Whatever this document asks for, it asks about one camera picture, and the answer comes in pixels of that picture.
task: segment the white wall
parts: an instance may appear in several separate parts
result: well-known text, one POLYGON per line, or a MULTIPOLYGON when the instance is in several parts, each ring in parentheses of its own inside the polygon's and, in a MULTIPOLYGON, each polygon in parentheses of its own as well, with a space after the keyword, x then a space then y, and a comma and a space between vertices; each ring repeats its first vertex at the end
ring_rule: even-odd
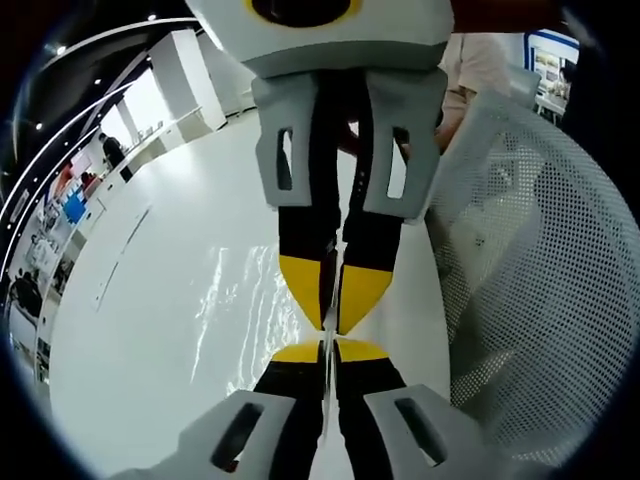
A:
POLYGON ((129 136, 131 137, 133 145, 136 145, 140 141, 140 135, 138 135, 138 128, 133 121, 133 117, 131 116, 131 112, 129 111, 129 106, 125 103, 124 100, 121 100, 116 105, 116 108, 120 113, 120 117, 124 122, 124 126, 127 127, 127 131, 129 132, 129 136))
POLYGON ((155 82, 171 118, 177 120, 196 108, 196 98, 189 87, 171 34, 156 43, 149 51, 149 56, 155 82))
POLYGON ((211 78, 209 78, 209 71, 204 63, 204 58, 202 58, 198 39, 193 30, 172 32, 171 36, 191 91, 198 105, 202 107, 204 121, 215 131, 226 122, 226 118, 211 78))
POLYGON ((251 81, 255 74, 219 50, 204 32, 198 35, 198 44, 225 115, 254 107, 251 81))

